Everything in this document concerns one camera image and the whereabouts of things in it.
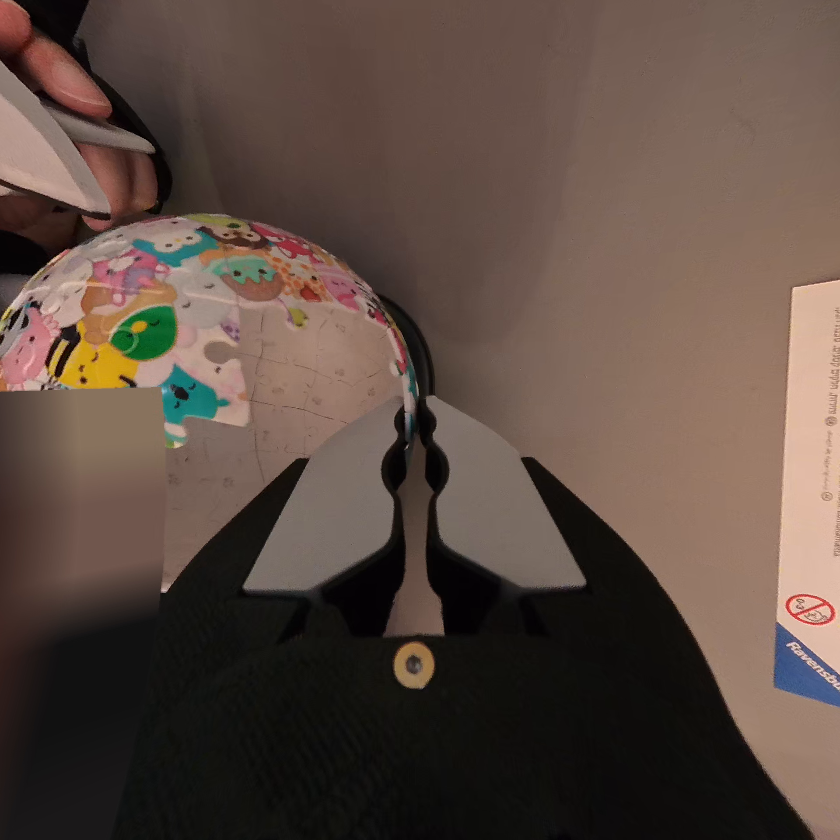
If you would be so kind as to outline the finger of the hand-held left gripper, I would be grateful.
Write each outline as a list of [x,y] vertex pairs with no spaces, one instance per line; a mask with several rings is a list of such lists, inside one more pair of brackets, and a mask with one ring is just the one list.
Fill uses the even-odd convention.
[[42,196],[81,214],[111,207],[76,145],[41,100],[1,65],[1,182],[8,193]]
[[154,145],[147,139],[108,121],[93,119],[69,110],[51,98],[38,98],[48,115],[75,144],[94,145],[119,151],[152,155]]

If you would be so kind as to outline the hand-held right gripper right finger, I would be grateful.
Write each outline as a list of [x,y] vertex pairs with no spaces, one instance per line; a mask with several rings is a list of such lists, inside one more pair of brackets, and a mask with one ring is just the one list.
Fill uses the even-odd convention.
[[583,570],[519,452],[435,395],[419,420],[432,490],[427,578],[444,634],[526,633],[534,599],[585,592]]

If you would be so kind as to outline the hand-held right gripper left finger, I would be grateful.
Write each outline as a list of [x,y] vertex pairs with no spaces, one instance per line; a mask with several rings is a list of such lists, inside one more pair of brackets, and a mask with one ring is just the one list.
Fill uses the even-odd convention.
[[314,451],[245,578],[244,595],[334,607],[352,635],[385,634],[405,575],[398,496],[405,414],[394,396]]

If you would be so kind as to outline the colourful puzzle ball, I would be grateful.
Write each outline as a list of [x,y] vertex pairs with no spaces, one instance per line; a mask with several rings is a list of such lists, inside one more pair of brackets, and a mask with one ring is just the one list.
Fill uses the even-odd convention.
[[279,473],[419,389],[406,336],[348,263],[285,229],[195,213],[53,258],[2,313],[2,392],[162,393],[165,592]]

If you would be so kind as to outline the black ball stand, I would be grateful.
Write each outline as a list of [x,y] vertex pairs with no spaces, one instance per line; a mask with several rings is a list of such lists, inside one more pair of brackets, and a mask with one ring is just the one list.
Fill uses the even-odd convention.
[[384,309],[401,332],[415,371],[418,397],[421,400],[435,394],[435,369],[431,351],[415,320],[389,297],[380,295]]

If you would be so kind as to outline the person's left hand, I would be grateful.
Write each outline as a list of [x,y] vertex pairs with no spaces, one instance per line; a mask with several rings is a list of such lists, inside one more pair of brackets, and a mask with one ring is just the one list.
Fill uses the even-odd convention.
[[[112,115],[112,105],[97,82],[63,46],[39,32],[17,2],[1,3],[2,62],[30,88],[39,89],[66,109],[94,120]],[[81,160],[107,198],[110,216],[81,215],[101,233],[152,209],[158,197],[154,163],[147,154],[86,143],[76,144]],[[51,234],[54,204],[42,196],[2,198],[2,230],[42,237]]]

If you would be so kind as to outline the folded instruction leaflet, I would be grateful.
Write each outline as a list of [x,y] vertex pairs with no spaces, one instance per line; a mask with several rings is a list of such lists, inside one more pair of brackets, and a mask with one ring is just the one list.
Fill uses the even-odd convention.
[[773,684],[839,706],[839,281],[796,287]]

